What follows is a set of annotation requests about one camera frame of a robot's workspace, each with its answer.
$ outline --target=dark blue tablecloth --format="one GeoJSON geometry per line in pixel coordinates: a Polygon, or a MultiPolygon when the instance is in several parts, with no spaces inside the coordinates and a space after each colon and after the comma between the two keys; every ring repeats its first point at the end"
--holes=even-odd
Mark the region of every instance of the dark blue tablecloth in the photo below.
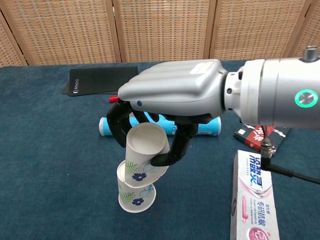
{"type": "MultiPolygon", "coordinates": [[[[116,169],[125,150],[102,137],[108,95],[61,94],[71,68],[154,63],[3,67],[0,69],[0,239],[214,239],[230,232],[235,114],[219,136],[196,136],[184,159],[154,185],[147,211],[118,203],[116,169]]],[[[223,62],[236,71],[243,61],[223,62]]],[[[319,131],[292,129],[274,162],[320,178],[319,131]]],[[[282,240],[320,237],[320,186],[272,174],[282,240]]]]}

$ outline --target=woven screen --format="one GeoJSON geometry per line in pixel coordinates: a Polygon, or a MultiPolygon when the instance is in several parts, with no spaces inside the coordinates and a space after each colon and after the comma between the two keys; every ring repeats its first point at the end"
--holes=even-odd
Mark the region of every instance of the woven screen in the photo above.
{"type": "Polygon", "coordinates": [[[112,0],[1,0],[0,7],[31,65],[120,61],[112,0]]]}
{"type": "Polygon", "coordinates": [[[282,57],[305,7],[305,0],[219,0],[210,57],[282,57]]]}
{"type": "Polygon", "coordinates": [[[22,66],[26,61],[0,12],[0,67],[22,66]]]}
{"type": "Polygon", "coordinates": [[[304,53],[304,49],[308,45],[316,45],[320,47],[320,1],[312,13],[310,21],[301,31],[301,40],[296,49],[294,49],[294,56],[299,57],[304,53]]]}
{"type": "Polygon", "coordinates": [[[122,61],[202,59],[211,2],[215,1],[114,0],[122,61]]]}

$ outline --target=blue flower pattern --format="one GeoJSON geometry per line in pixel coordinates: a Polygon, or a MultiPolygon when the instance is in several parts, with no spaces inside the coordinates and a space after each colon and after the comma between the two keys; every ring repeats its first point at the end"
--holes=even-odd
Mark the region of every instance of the blue flower pattern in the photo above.
{"type": "Polygon", "coordinates": [[[146,186],[141,192],[140,192],[140,197],[143,198],[150,198],[152,196],[152,191],[153,191],[154,187],[152,184],[150,184],[149,186],[146,186]]]}
{"type": "Polygon", "coordinates": [[[156,173],[158,172],[158,170],[160,169],[161,167],[159,166],[152,166],[150,163],[146,164],[144,167],[143,167],[143,171],[146,172],[146,173],[156,173]]]}
{"type": "Polygon", "coordinates": [[[142,181],[145,177],[147,177],[147,174],[145,172],[143,173],[134,173],[132,175],[132,178],[138,182],[142,181]]]}
{"type": "Polygon", "coordinates": [[[136,199],[133,199],[132,204],[140,206],[143,202],[144,202],[143,198],[136,198],[136,199]]]}

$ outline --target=red and black box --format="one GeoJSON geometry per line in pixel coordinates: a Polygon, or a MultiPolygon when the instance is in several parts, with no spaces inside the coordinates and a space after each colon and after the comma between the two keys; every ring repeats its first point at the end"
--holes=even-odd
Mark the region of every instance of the red and black box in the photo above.
{"type": "MultiPolygon", "coordinates": [[[[274,155],[279,145],[285,140],[290,128],[286,127],[267,127],[267,135],[272,143],[272,155],[274,155]]],[[[233,138],[239,140],[250,148],[260,151],[261,141],[264,138],[264,132],[261,125],[252,126],[242,124],[241,127],[234,132],[233,138]]]]}

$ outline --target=paper cup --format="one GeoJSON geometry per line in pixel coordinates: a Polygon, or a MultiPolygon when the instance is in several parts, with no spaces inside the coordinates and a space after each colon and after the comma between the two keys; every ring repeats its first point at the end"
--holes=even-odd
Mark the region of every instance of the paper cup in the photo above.
{"type": "Polygon", "coordinates": [[[131,188],[125,183],[126,161],[120,163],[116,174],[118,178],[119,196],[118,201],[123,210],[128,213],[141,213],[154,203],[156,199],[156,189],[153,184],[146,187],[131,188]]]}
{"type": "Polygon", "coordinates": [[[131,128],[126,136],[125,183],[131,188],[142,188],[157,181],[168,166],[152,166],[150,160],[169,150],[167,135],[157,124],[143,122],[131,128]]]}

